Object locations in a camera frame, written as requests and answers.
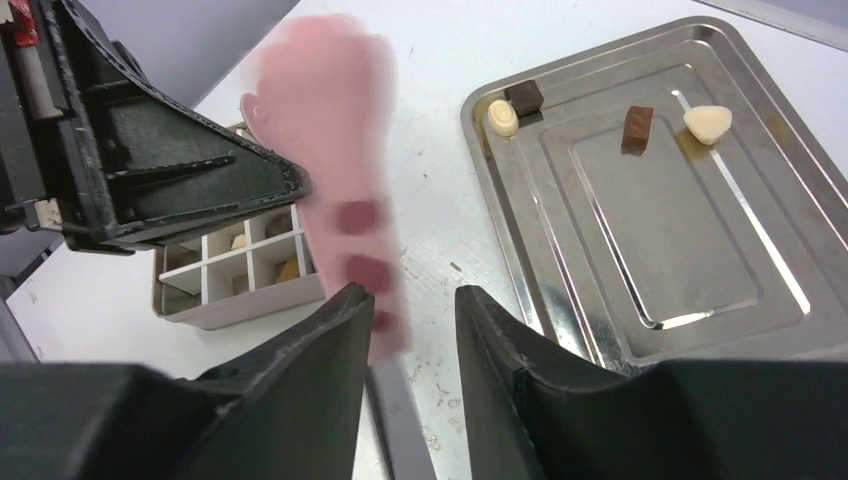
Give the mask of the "steel chocolate tray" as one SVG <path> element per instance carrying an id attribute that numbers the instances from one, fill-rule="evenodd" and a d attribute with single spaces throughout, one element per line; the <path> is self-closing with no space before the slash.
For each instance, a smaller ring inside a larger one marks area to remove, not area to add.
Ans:
<path id="1" fill-rule="evenodd" d="M 501 137 L 488 106 L 526 80 L 542 108 Z M 701 105 L 733 114 L 712 146 L 683 121 Z M 631 106 L 654 109 L 641 153 L 621 148 Z M 497 80 L 460 119 L 528 327 L 628 374 L 846 358 L 846 179 L 729 23 L 682 18 Z"/>

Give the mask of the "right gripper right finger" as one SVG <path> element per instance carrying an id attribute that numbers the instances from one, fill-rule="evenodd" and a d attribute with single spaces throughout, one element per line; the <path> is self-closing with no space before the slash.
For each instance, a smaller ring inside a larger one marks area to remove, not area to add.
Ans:
<path id="1" fill-rule="evenodd" d="M 476 479 L 843 479 L 847 367 L 672 360 L 627 377 L 565 350 L 485 290 L 455 293 Z"/>

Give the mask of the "pink cat paw tongs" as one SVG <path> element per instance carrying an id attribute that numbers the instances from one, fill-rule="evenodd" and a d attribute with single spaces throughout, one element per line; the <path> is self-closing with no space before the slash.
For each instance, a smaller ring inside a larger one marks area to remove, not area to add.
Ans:
<path id="1" fill-rule="evenodd" d="M 411 332 L 385 174 L 391 48 L 353 17 L 303 16 L 276 27 L 254 61 L 257 88 L 241 113 L 263 147 L 309 175 L 297 213 L 325 294 L 354 282 L 375 300 L 366 390 L 386 474 L 431 479 L 401 361 Z"/>

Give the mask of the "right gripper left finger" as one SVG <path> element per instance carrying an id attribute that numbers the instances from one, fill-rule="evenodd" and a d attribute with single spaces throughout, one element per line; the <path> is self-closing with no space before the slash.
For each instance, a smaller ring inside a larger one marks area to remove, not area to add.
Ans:
<path id="1" fill-rule="evenodd" d="M 344 287 L 297 325 L 203 373 L 5 364 L 5 479 L 348 479 L 374 298 Z"/>

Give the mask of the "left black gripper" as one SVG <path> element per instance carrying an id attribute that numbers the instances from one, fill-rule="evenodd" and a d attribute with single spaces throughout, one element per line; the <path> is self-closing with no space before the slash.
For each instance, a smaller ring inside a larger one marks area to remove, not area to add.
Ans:
<path id="1" fill-rule="evenodd" d="M 76 1 L 1 4 L 1 233 L 130 255 L 287 206 L 307 172 L 152 86 Z"/>

